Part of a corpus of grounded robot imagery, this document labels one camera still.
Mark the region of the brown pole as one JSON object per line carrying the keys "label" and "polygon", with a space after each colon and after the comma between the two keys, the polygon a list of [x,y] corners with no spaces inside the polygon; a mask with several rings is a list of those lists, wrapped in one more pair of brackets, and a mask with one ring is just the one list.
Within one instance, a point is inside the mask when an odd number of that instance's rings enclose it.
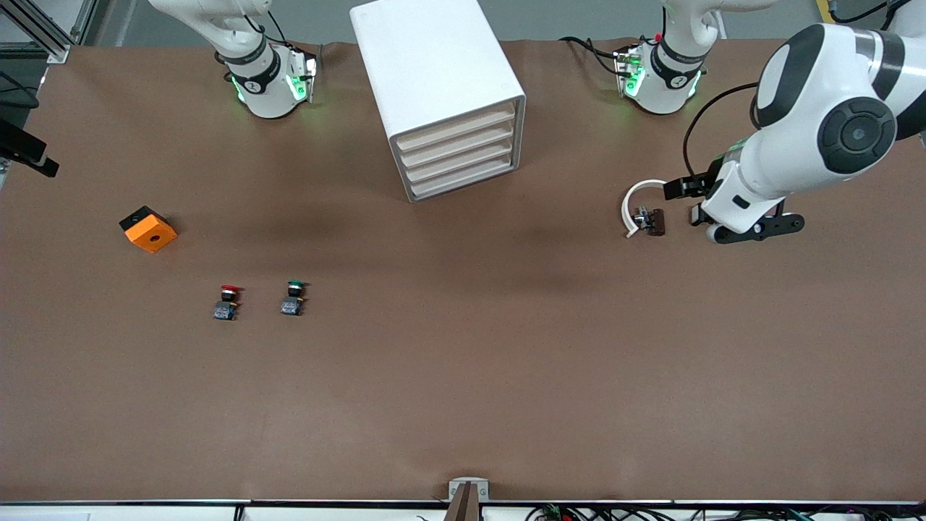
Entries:
{"label": "brown pole", "polygon": [[443,521],[483,521],[482,489],[476,480],[455,480],[449,483],[449,506]]}

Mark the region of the white curved pipe clamp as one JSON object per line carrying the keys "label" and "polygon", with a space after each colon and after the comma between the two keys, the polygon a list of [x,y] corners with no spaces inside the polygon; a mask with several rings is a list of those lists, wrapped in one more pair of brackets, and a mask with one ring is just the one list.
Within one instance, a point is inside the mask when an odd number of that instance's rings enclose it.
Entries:
{"label": "white curved pipe clamp", "polygon": [[634,212],[631,212],[631,204],[629,204],[629,201],[631,200],[632,196],[636,192],[640,190],[644,190],[644,189],[661,190],[664,187],[665,182],[666,181],[664,180],[644,180],[641,182],[636,182],[636,184],[632,185],[628,189],[628,191],[625,192],[625,195],[621,202],[621,220],[623,221],[624,227],[627,231],[625,234],[626,238],[628,239],[632,238],[635,234],[641,231],[645,232],[646,234],[646,229],[639,230],[636,224],[634,223],[634,219],[632,218],[632,215],[634,215]]}

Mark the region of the silver edge bracket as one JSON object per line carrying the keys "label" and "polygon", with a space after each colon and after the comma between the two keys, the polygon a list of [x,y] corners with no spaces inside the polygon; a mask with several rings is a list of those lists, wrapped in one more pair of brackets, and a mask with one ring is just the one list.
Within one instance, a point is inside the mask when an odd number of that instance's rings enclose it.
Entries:
{"label": "silver edge bracket", "polygon": [[459,477],[449,481],[449,502],[453,501],[454,494],[467,483],[472,483],[478,502],[490,501],[490,486],[486,478],[479,477]]}

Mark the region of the aluminium frame post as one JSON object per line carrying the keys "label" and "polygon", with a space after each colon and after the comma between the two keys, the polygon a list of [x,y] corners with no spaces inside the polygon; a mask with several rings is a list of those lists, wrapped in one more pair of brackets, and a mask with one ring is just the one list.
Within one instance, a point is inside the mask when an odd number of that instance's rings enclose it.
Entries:
{"label": "aluminium frame post", "polygon": [[100,0],[0,0],[0,56],[63,64],[84,43]]}

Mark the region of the table edge rail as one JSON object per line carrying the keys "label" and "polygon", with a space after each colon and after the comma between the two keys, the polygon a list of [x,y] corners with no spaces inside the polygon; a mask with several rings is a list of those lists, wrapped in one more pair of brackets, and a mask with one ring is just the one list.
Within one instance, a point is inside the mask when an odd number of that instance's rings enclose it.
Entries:
{"label": "table edge rail", "polygon": [[0,501],[0,521],[926,521],[926,500]]}

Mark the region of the red push button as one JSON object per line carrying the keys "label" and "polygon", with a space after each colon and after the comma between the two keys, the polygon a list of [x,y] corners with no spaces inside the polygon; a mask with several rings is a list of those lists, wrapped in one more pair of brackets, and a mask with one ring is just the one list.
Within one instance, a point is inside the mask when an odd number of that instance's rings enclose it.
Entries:
{"label": "red push button", "polygon": [[213,317],[216,320],[233,321],[235,319],[241,291],[241,287],[229,286],[229,284],[221,286],[219,300],[213,307]]}

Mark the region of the orange black button box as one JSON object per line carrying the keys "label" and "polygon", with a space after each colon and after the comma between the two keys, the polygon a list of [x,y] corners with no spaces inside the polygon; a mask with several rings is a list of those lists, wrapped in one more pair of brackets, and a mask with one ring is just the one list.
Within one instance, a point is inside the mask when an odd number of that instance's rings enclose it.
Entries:
{"label": "orange black button box", "polygon": [[123,218],[119,227],[130,243],[150,253],[162,250],[178,237],[178,232],[168,220],[148,206],[142,206]]}

